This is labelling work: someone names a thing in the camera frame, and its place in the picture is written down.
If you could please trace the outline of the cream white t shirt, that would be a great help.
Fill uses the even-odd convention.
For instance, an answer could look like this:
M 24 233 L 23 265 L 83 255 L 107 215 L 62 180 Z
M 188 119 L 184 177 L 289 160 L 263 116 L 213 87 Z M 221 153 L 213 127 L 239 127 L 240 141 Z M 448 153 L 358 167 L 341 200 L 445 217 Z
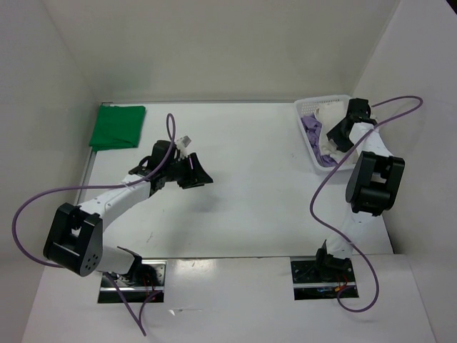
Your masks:
M 320 135 L 319 147 L 321 153 L 335 154 L 336 145 L 331 143 L 326 134 L 332 130 L 346 115 L 346 108 L 343 101 L 332 101 L 319 104 L 315 110 L 315 118 L 321 122 L 322 130 Z

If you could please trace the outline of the green t shirt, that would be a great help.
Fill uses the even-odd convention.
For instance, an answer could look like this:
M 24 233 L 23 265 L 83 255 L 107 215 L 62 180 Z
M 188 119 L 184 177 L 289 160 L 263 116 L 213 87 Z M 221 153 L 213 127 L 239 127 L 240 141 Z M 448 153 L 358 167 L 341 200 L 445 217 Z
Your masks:
M 89 142 L 93 151 L 137 148 L 145 106 L 100 106 Z

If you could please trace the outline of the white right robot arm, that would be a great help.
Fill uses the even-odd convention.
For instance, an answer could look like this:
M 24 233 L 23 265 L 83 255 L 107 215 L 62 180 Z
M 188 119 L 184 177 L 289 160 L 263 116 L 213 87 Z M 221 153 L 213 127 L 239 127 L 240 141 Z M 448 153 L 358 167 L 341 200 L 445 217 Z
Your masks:
M 316 253 L 313 273 L 321 281 L 349 268 L 353 246 L 374 218 L 391 209 L 395 202 L 405 161 L 386 148 L 375 125 L 373 119 L 350 116 L 323 123 L 322 131 L 329 144 L 343 152 L 348 152 L 360 139 L 363 141 L 356 146 L 358 160 L 346 186 L 349 208 L 339 229 L 342 234 L 334 232 Z

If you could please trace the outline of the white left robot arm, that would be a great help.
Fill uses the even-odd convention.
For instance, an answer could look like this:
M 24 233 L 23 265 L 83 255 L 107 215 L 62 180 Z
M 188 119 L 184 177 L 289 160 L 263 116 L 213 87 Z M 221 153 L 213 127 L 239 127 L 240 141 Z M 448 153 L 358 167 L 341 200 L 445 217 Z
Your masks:
M 148 156 L 120 184 L 76 206 L 62 204 L 54 215 L 44 245 L 44 256 L 81 277 L 92 272 L 114 272 L 126 285 L 141 281 L 142 257 L 126 248 L 103 243 L 105 230 L 136 204 L 147 200 L 167 182 L 182 189 L 202 187 L 213 179 L 195 153 L 169 157 L 158 164 Z

